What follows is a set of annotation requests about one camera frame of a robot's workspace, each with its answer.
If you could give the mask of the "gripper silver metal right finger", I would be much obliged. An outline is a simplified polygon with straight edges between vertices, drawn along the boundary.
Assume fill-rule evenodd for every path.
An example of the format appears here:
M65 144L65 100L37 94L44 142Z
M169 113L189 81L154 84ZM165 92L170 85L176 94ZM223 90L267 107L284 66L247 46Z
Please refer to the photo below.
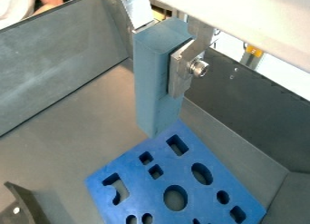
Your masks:
M191 79L200 78L208 71L203 61L204 51L211 45L213 28L199 19L187 19L191 39L170 53L168 94L176 99L189 88Z

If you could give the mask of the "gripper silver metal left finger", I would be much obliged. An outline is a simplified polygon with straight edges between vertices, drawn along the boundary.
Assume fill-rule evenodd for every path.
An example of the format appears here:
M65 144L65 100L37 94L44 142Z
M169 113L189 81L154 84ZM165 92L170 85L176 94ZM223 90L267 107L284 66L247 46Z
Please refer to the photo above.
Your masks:
M149 0L120 0L128 18L129 32L136 33L154 25Z

